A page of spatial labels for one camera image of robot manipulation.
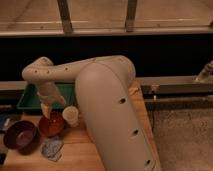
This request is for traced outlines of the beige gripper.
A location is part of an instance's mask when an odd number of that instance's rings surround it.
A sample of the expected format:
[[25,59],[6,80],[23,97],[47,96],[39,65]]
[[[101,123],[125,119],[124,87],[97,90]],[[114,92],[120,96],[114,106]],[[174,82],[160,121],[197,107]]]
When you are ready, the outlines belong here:
[[60,103],[62,106],[66,105],[66,100],[60,93],[58,87],[54,82],[44,82],[36,86],[37,95],[41,102],[41,110],[43,115],[49,119],[51,116],[52,105],[55,102]]

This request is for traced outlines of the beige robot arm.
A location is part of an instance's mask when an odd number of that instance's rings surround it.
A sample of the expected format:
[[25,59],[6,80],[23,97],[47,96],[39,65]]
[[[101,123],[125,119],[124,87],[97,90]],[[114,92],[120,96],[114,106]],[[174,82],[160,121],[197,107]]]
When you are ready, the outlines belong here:
[[40,101],[63,104],[57,82],[75,84],[79,110],[106,171],[162,171],[129,95],[134,64],[122,55],[55,65],[40,57],[22,70]]

